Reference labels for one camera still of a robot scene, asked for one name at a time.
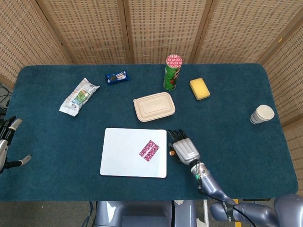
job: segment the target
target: container lid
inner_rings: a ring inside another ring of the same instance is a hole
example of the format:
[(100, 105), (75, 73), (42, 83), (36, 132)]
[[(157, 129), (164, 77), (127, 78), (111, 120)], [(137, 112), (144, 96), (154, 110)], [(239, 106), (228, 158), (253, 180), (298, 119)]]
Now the container lid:
[(134, 99), (137, 117), (142, 122), (174, 114), (176, 108), (169, 93), (161, 92)]
[(275, 116), (275, 112), (268, 105), (260, 105), (257, 108), (256, 112), (257, 112), (258, 116), (264, 121), (268, 121)]
[(177, 54), (170, 54), (166, 58), (166, 64), (171, 68), (179, 68), (182, 65), (182, 58)]

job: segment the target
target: red can lid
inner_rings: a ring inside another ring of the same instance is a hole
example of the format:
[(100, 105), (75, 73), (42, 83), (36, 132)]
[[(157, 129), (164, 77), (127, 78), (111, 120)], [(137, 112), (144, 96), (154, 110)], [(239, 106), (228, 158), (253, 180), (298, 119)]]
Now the red can lid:
[(182, 65), (182, 58), (177, 54), (170, 54), (166, 58), (166, 64), (171, 68), (179, 68)]

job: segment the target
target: blue package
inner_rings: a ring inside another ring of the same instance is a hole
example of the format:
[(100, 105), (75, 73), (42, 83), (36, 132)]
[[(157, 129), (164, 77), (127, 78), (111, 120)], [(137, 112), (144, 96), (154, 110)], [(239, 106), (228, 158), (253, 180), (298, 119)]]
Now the blue package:
[(108, 84), (115, 84), (121, 81), (129, 80), (126, 71), (119, 73), (106, 74), (106, 80)]

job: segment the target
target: green felt surface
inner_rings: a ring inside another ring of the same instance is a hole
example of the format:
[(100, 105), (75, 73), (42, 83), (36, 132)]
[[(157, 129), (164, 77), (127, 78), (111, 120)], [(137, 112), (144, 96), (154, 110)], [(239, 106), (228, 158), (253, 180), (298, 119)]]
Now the green felt surface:
[[(232, 198), (295, 193), (297, 179), (265, 70), (258, 64), (183, 65), (170, 91), (176, 112), (140, 122), (133, 99), (164, 91), (164, 65), (30, 66), (19, 73), (6, 118), (23, 122), (9, 160), (32, 154), (25, 166), (0, 175), (1, 201), (200, 199), (195, 178), (171, 157), (164, 179), (99, 174), (106, 127), (183, 129), (222, 189)], [(105, 74), (126, 70), (131, 80), (108, 85)], [(60, 105), (86, 77), (101, 85), (76, 117)], [(189, 81), (202, 77), (210, 97), (196, 101)], [(261, 104), (273, 120), (253, 125)]]

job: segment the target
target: chip can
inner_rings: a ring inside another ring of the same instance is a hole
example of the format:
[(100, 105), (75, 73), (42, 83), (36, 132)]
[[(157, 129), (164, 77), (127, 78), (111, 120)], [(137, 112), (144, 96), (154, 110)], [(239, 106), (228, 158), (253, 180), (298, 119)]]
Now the chip can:
[(170, 54), (166, 58), (163, 87), (170, 91), (176, 88), (177, 79), (182, 65), (182, 58), (177, 54)]

